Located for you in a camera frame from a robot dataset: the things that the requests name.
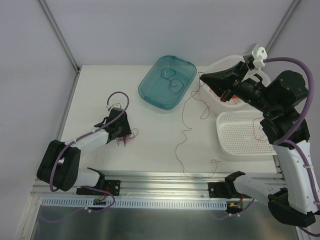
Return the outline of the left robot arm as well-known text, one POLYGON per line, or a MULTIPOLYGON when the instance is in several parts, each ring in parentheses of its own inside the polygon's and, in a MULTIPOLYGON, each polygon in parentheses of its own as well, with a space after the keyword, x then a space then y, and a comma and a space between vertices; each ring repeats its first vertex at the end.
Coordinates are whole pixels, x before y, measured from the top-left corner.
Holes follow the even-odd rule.
POLYGON ((56 139, 51 141, 36 177, 49 184, 53 192, 67 192, 72 187, 87 187, 93 194, 99 195, 105 190, 105 174, 90 167, 80 168, 81 158, 131 133, 127 113, 114 107, 102 122, 94 125, 92 131, 85 135, 69 142, 56 139))

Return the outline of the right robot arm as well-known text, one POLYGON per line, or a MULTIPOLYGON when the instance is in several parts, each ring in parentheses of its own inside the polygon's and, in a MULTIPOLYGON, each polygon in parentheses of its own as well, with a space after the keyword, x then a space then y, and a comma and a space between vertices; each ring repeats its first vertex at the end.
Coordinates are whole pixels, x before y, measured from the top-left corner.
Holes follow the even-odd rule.
POLYGON ((286 187, 274 187, 237 171, 225 178, 224 196, 249 196, 264 203, 278 222, 306 228, 320 213, 320 189, 310 157, 306 114, 296 106, 310 104, 312 84, 292 70, 281 72, 269 85, 247 77, 248 72, 247 63, 241 61, 229 69, 202 74, 200 80, 222 102, 235 96, 262 113, 260 124, 278 156, 286 187))

